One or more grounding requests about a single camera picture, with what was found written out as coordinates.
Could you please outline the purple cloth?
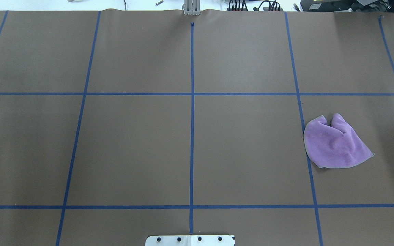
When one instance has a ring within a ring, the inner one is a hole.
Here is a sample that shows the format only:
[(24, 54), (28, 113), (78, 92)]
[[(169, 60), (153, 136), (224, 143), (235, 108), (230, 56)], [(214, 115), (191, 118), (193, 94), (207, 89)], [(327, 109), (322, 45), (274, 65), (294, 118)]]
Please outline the purple cloth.
[(303, 140), (309, 159), (319, 168), (351, 168), (375, 156), (339, 113), (330, 123), (324, 115), (308, 122)]

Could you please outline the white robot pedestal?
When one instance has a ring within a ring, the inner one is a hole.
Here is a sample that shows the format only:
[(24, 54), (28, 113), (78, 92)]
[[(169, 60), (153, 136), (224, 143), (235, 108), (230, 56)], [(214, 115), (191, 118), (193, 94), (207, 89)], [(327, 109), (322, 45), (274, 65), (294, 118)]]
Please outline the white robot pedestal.
[(235, 246), (233, 235), (152, 235), (146, 246)]

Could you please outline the aluminium frame post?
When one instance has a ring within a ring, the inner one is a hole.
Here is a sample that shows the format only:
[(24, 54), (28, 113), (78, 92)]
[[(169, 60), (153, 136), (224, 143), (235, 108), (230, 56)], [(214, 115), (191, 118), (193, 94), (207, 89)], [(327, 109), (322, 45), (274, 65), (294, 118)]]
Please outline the aluminium frame post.
[(200, 0), (184, 0), (182, 10), (186, 16), (200, 15)]

